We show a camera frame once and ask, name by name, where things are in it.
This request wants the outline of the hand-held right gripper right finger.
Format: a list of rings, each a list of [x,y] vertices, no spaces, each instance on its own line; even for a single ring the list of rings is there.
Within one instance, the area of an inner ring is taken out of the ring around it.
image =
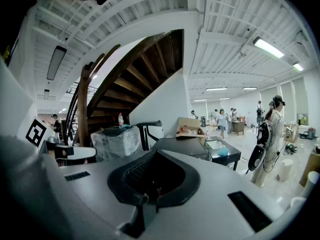
[[[242,192],[271,221],[284,209],[268,193],[232,169],[185,154],[168,155],[195,168],[200,175],[196,193],[183,205],[159,209],[139,240],[242,240],[255,232],[229,194]]]

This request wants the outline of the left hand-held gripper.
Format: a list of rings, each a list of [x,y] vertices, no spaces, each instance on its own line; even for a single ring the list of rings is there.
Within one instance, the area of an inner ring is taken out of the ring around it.
[[[80,160],[95,157],[97,154],[94,147],[64,145],[62,134],[52,130],[36,116],[21,124],[17,138],[34,145],[41,153],[52,155],[56,159]]]

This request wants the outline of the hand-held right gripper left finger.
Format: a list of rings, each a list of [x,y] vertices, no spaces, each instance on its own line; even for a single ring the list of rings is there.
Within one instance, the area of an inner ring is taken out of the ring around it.
[[[153,240],[134,224],[137,208],[118,201],[108,186],[114,169],[140,158],[120,159],[58,167],[55,159],[43,156],[47,179],[61,208],[73,240]]]

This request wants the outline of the black washing machine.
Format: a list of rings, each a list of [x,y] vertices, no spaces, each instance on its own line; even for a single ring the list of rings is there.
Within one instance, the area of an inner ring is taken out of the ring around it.
[[[212,156],[197,137],[161,138],[152,146],[152,149],[166,150],[209,162],[212,161]]]

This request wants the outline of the plastic-wrapped black appliance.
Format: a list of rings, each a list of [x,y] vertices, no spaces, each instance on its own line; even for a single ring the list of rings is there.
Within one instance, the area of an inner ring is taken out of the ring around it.
[[[96,161],[104,162],[128,157],[143,151],[140,130],[129,128],[104,128],[90,134],[96,149]]]

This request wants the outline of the black sink table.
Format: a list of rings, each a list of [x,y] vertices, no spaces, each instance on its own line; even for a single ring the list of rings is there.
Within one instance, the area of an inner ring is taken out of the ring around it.
[[[218,150],[219,149],[212,149],[207,146],[207,141],[208,140],[219,140],[220,142],[224,143],[227,148],[228,148],[228,156],[220,157],[218,155]],[[217,136],[212,136],[207,138],[204,141],[204,148],[208,151],[209,155],[211,156],[211,161],[213,163],[223,165],[223,166],[228,166],[229,164],[233,164],[233,170],[236,171],[238,162],[240,161],[241,158],[241,151],[227,143],[226,141],[222,140],[221,138]]]

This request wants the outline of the white sink basin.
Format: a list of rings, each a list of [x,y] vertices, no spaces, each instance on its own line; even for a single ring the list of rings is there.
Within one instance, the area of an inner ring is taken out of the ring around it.
[[[207,142],[206,142],[206,145],[208,147],[210,147],[211,149],[213,150],[217,150],[217,149],[222,149],[222,148],[227,148],[227,146],[222,143],[221,141],[219,140],[213,140],[213,139],[209,139]]]

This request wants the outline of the black white backpack device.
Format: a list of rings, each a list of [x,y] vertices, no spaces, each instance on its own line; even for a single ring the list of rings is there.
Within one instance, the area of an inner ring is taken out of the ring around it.
[[[250,159],[248,161],[248,170],[255,171],[263,162],[266,152],[271,144],[273,135],[272,124],[265,120],[257,130],[257,142]]]

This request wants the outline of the small wooden cabinet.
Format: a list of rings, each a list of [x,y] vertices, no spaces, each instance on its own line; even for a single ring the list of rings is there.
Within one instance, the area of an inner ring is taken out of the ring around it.
[[[231,132],[235,133],[237,136],[239,136],[239,134],[244,134],[245,132],[245,124],[243,121],[233,121],[231,123]]]

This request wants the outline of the white cylinder bin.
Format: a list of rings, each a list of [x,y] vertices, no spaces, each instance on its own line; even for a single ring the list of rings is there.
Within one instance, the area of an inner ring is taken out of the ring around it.
[[[281,161],[280,169],[277,173],[276,179],[280,182],[284,182],[289,178],[290,170],[294,161],[292,159],[283,159]]]

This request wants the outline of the open cardboard box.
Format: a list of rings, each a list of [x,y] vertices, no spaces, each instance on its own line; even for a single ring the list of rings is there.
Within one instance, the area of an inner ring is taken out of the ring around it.
[[[183,126],[187,126],[190,130],[197,130],[198,133],[192,134],[192,135],[180,133],[180,128]],[[179,117],[178,126],[176,130],[176,138],[182,138],[182,137],[206,138],[207,136],[201,129],[199,120],[193,119],[193,118]]]

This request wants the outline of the wooden spiral staircase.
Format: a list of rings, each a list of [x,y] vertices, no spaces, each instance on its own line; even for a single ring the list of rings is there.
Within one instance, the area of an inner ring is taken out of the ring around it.
[[[90,145],[90,134],[99,129],[115,127],[119,115],[129,124],[129,115],[150,94],[183,67],[184,30],[175,29],[144,38],[134,46],[107,74],[90,100],[89,85],[102,66],[120,45],[102,53],[94,62],[85,64],[74,91],[66,119],[62,122],[65,144],[71,134],[72,121],[78,130],[73,141]]]

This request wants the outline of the unlit long ceiling lamp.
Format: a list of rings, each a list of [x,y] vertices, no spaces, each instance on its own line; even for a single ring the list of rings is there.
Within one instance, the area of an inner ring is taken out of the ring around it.
[[[65,57],[66,52],[67,52],[66,48],[59,45],[56,46],[48,67],[47,76],[46,76],[47,80],[53,81],[55,79],[59,66],[63,58]]]

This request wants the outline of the red grey vacuum cleaner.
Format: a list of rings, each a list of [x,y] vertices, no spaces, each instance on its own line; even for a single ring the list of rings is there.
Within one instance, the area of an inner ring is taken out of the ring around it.
[[[301,139],[313,140],[316,138],[316,129],[310,127],[308,130],[304,131],[303,133],[300,133],[299,136]]]

